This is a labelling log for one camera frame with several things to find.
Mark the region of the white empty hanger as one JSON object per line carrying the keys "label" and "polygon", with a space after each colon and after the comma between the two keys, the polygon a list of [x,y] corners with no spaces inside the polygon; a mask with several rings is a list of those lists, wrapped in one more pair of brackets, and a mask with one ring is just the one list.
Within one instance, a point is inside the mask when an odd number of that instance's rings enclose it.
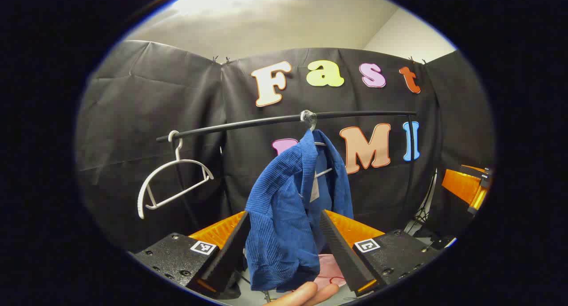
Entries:
{"label": "white empty hanger", "polygon": [[[141,186],[140,191],[138,193],[138,199],[137,199],[137,212],[138,212],[138,216],[140,217],[140,219],[142,219],[142,220],[144,219],[144,208],[147,208],[149,210],[156,210],[156,209],[163,207],[166,204],[172,202],[173,200],[178,199],[178,198],[186,195],[188,192],[199,187],[200,185],[203,185],[207,181],[214,180],[213,173],[209,170],[209,168],[206,165],[204,165],[201,162],[192,160],[192,159],[182,159],[181,158],[182,146],[183,146],[183,141],[181,140],[181,141],[179,141],[178,145],[175,146],[175,149],[174,149],[174,154],[176,156],[176,159],[174,159],[174,161],[164,163],[162,166],[159,166],[158,168],[156,168],[154,171],[152,171],[150,173],[150,175],[148,175],[148,177],[146,177],[146,179],[142,183],[142,186]],[[156,202],[155,197],[154,197],[154,193],[151,190],[151,185],[150,185],[151,180],[154,179],[154,177],[156,175],[158,175],[158,173],[162,172],[166,168],[178,166],[178,165],[183,164],[183,163],[192,163],[192,164],[199,165],[201,167],[201,174],[203,175],[202,181],[199,181],[198,183],[191,185],[188,188],[182,188],[182,191],[180,191],[179,193],[177,193],[175,195],[172,195],[171,197],[169,197],[166,200],[163,200],[159,203]]]}

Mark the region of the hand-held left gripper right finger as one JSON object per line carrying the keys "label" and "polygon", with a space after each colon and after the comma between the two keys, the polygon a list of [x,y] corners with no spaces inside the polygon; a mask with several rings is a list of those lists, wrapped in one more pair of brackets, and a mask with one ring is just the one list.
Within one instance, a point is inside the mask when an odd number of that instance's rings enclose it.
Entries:
{"label": "hand-held left gripper right finger", "polygon": [[357,297],[408,278],[441,253],[404,231],[384,233],[329,210],[322,210],[319,225]]}

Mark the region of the white clothes hanger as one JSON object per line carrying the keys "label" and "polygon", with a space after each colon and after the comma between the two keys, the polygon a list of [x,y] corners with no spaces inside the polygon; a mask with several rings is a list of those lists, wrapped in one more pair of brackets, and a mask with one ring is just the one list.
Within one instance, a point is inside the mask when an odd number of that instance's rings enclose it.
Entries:
{"label": "white clothes hanger", "polygon": [[[307,126],[307,128],[309,128],[310,131],[314,131],[316,128],[316,124],[317,124],[317,115],[314,112],[311,112],[310,110],[303,110],[302,112],[300,112],[300,121],[304,122]],[[318,179],[319,177],[327,174],[328,172],[332,171],[333,167],[330,167],[326,170],[320,171],[320,172],[316,172],[315,173],[315,179]]]}

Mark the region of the black backdrop cloth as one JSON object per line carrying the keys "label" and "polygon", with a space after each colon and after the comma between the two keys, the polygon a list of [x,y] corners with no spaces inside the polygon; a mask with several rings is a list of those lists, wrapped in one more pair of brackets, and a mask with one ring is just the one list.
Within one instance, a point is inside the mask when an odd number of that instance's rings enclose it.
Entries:
{"label": "black backdrop cloth", "polygon": [[98,68],[78,116],[75,154],[84,201],[110,241],[137,252],[245,208],[278,140],[300,140],[299,120],[183,139],[181,156],[214,179],[141,219],[137,197],[151,171],[175,158],[157,138],[258,118],[319,112],[414,111],[404,116],[318,119],[347,164],[354,218],[380,231],[418,212],[434,176],[462,166],[493,169],[496,132],[487,94],[459,52],[422,64],[344,48],[300,48],[223,65],[160,43],[124,41]]}

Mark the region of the pink laundry hamper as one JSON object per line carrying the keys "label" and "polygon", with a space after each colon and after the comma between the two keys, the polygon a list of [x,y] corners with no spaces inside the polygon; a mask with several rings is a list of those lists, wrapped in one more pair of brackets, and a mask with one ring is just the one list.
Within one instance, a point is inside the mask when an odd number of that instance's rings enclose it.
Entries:
{"label": "pink laundry hamper", "polygon": [[332,254],[320,254],[319,265],[320,271],[314,280],[318,286],[318,290],[322,290],[331,284],[338,285],[339,287],[346,284],[346,280]]}

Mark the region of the blue knitted garment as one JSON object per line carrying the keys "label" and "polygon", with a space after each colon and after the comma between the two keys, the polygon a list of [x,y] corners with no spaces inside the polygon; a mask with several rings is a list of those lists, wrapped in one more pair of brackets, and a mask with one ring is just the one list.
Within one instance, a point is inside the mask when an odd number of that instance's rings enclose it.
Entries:
{"label": "blue knitted garment", "polygon": [[353,218],[345,164],[332,141],[321,130],[307,130],[262,171],[245,210],[250,288],[286,292],[315,280],[327,245],[322,211]]}

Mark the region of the black clothes rack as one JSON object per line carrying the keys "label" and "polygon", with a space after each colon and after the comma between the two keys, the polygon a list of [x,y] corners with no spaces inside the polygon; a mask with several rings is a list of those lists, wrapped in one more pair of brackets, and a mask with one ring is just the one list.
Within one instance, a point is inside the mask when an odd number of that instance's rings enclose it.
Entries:
{"label": "black clothes rack", "polygon": [[[367,117],[367,116],[400,116],[405,117],[407,119],[407,123],[410,125],[409,135],[410,137],[406,139],[406,144],[410,146],[410,162],[409,162],[409,180],[406,185],[406,193],[404,197],[404,203],[410,203],[412,201],[412,187],[413,187],[413,177],[414,177],[414,163],[416,161],[416,157],[414,156],[414,151],[416,150],[416,142],[417,138],[415,136],[414,130],[414,122],[412,121],[413,117],[417,116],[416,112],[412,111],[338,111],[338,112],[320,112],[315,113],[317,115],[317,119],[331,119],[331,118],[348,118],[348,117]],[[277,123],[284,123],[284,122],[300,122],[300,114],[292,114],[286,116],[278,116],[278,117],[269,117],[269,118],[260,118],[260,119],[253,119],[247,120],[244,122],[231,122],[228,124],[222,124],[219,126],[208,126],[205,128],[197,128],[189,131],[183,132],[173,132],[173,136],[170,138],[168,135],[160,136],[155,138],[156,142],[167,142],[168,144],[172,144],[175,140],[182,140],[187,136],[192,135],[203,135],[209,133],[217,133],[217,132],[224,132],[228,130],[235,130],[235,129],[242,129],[242,128],[249,128],[249,127],[256,127],[256,126],[269,126],[272,124]]]}

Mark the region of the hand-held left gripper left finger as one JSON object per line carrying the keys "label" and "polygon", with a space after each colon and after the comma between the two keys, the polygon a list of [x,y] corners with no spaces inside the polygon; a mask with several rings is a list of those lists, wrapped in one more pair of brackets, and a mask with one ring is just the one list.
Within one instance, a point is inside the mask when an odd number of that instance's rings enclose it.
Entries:
{"label": "hand-held left gripper left finger", "polygon": [[132,257],[179,286],[221,294],[243,260],[249,231],[249,213],[242,211],[192,235],[171,233]]}

